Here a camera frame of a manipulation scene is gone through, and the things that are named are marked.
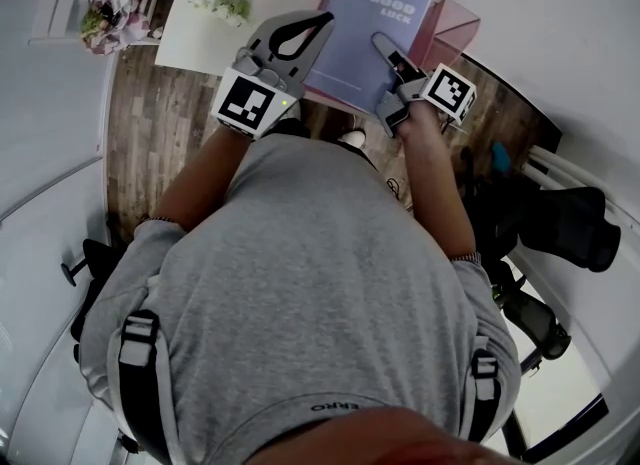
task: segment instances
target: gray t-shirt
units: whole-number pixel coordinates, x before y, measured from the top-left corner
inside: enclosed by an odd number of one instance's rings
[[[477,335],[498,360],[504,413],[519,387],[484,270],[450,262],[370,164],[325,142],[266,137],[193,232],[138,227],[82,336],[83,374],[107,404],[109,337],[141,306],[169,342],[195,463],[240,464],[288,430],[364,407],[408,407],[459,434]]]

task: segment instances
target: shoe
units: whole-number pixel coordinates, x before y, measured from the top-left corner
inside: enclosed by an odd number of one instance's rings
[[[295,118],[296,120],[302,121],[302,106],[299,101],[296,101],[296,103],[279,118],[279,120],[287,120],[289,118]]]
[[[347,145],[351,145],[357,149],[361,149],[364,147],[364,142],[367,139],[367,135],[364,134],[364,131],[351,131],[350,133],[343,134],[338,138],[340,143],[346,143]]]

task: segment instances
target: book cover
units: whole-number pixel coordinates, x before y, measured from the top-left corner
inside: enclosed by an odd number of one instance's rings
[[[371,37],[385,33],[407,53],[431,0],[327,0],[333,33],[305,79],[308,88],[368,113],[395,82]]]

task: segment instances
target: wooden floor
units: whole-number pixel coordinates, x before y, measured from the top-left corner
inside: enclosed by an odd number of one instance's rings
[[[108,201],[111,219],[129,241],[180,169],[211,136],[217,122],[209,116],[219,78],[154,65],[155,47],[131,47],[118,58],[108,130]],[[445,133],[457,171],[463,147],[471,147],[476,173],[488,175],[491,144],[500,141],[519,168],[536,144],[555,151],[561,133],[512,89],[466,58],[453,68],[478,87],[478,100],[465,121],[464,134]],[[411,203],[403,152],[379,123],[356,119],[308,101],[303,120],[312,138],[333,140],[362,129],[364,151],[385,178],[394,178],[400,199]]]

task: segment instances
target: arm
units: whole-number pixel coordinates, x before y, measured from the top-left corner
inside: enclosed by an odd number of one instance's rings
[[[449,149],[442,139],[436,109],[413,102],[410,117],[398,127],[404,146],[416,220],[450,259],[476,251],[471,222],[458,194]]]
[[[192,231],[222,207],[249,145],[247,136],[220,126],[162,195],[153,216],[169,218]]]

